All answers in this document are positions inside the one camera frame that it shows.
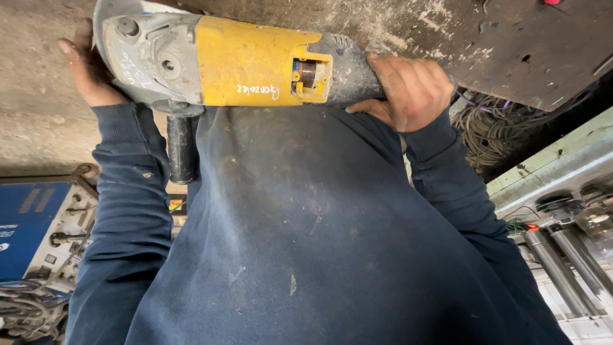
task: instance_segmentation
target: grinder rear grip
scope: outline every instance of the grinder rear grip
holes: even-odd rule
[[[345,107],[384,96],[343,35],[172,13],[108,18],[102,35],[114,84],[168,115],[175,183],[194,178],[194,149],[185,145],[193,145],[190,117],[204,106]]]

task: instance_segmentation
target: person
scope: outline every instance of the person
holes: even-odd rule
[[[68,345],[571,344],[464,159],[436,62],[370,54],[385,102],[209,109],[171,245],[166,142],[97,76],[91,32],[58,41],[102,137]]]

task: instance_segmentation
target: hand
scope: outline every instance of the hand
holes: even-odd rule
[[[77,25],[72,42],[65,38],[58,39],[58,45],[64,52],[77,90],[90,107],[128,103],[128,100],[121,93],[102,80],[103,69],[96,67],[96,63],[94,63],[96,56],[91,51],[93,36],[94,30],[91,19],[84,18]]]
[[[454,86],[438,63],[376,53],[367,59],[388,101],[368,99],[347,107],[347,112],[369,113],[406,133],[426,127],[449,105]]]

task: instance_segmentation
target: sleeve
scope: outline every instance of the sleeve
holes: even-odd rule
[[[451,127],[449,110],[423,129],[400,136],[407,143],[416,190],[483,256],[532,324],[559,337],[532,272],[508,238],[506,223],[496,218],[485,183],[465,159],[468,148]]]
[[[132,318],[170,249],[168,156],[141,104],[93,107],[102,167],[92,243],[69,305],[68,345],[124,344]]]

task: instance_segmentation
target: metal cylinder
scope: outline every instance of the metal cylinder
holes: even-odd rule
[[[190,184],[196,178],[196,147],[191,117],[167,117],[168,158],[170,180],[175,184]]]
[[[613,281],[592,257],[585,244],[572,229],[553,231],[551,237],[602,302],[607,314],[613,315]]]
[[[585,294],[573,272],[566,267],[551,243],[540,233],[532,231],[524,236],[532,252],[551,278],[558,292],[575,317],[597,316],[598,310]]]

